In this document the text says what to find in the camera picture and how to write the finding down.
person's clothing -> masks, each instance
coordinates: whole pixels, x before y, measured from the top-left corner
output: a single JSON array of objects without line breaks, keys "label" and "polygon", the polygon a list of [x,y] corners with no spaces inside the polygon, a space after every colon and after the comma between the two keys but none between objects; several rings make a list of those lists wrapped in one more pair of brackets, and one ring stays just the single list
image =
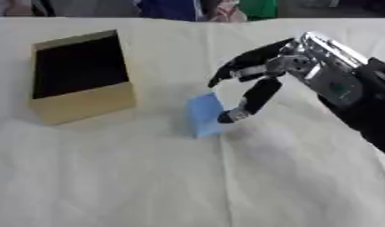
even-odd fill
[{"label": "person's clothing", "polygon": [[133,0],[50,0],[60,17],[137,17]]},{"label": "person's clothing", "polygon": [[194,0],[142,0],[138,4],[144,18],[196,21]]},{"label": "person's clothing", "polygon": [[4,16],[4,12],[9,8],[10,4],[7,0],[0,0],[0,17]]}]

tan box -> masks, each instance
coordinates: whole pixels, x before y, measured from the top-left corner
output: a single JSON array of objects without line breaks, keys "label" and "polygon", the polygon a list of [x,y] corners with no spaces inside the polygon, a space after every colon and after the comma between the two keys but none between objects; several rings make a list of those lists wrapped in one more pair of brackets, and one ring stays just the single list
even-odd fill
[{"label": "tan box", "polygon": [[37,43],[30,105],[60,124],[136,105],[115,30]]}]

robot finger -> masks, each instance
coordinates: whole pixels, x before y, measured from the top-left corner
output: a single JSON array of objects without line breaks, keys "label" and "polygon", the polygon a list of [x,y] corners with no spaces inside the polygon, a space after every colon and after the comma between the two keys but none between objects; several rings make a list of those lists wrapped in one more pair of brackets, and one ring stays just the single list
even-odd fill
[{"label": "robot finger", "polygon": [[[235,59],[226,63],[224,66],[220,67],[220,69],[216,72],[215,76],[209,81],[209,88],[217,86],[217,84],[220,83],[222,80],[229,80],[235,77],[239,78],[239,71],[250,70],[250,68],[260,67],[261,65],[265,64],[267,60],[276,58],[279,54],[279,50],[285,47],[288,43],[292,42],[293,40],[293,38],[285,39],[239,55]],[[248,76],[246,79],[240,79],[240,81],[244,82],[259,78],[263,75],[263,72],[257,72],[251,75],[252,76]]]},{"label": "robot finger", "polygon": [[217,120],[222,124],[234,123],[256,114],[281,87],[276,78],[263,78],[245,93],[238,107],[221,113]]}]

table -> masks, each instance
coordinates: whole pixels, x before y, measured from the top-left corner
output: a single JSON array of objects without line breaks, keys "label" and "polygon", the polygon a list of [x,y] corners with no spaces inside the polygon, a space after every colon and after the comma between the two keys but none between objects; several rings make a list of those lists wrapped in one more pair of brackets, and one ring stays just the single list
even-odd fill
[{"label": "table", "polygon": [[[42,125],[31,44],[114,28],[138,107]],[[224,62],[308,30],[385,61],[385,19],[0,19],[0,226],[385,226],[385,157],[294,78],[220,136],[188,128],[185,101]],[[250,85],[216,92],[230,107]]]}]

green object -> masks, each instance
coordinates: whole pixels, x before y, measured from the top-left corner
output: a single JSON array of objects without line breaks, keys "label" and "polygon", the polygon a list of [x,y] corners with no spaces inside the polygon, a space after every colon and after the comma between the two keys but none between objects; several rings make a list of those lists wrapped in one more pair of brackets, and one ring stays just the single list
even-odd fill
[{"label": "green object", "polygon": [[277,17],[277,0],[240,0],[240,9],[249,20]]}]

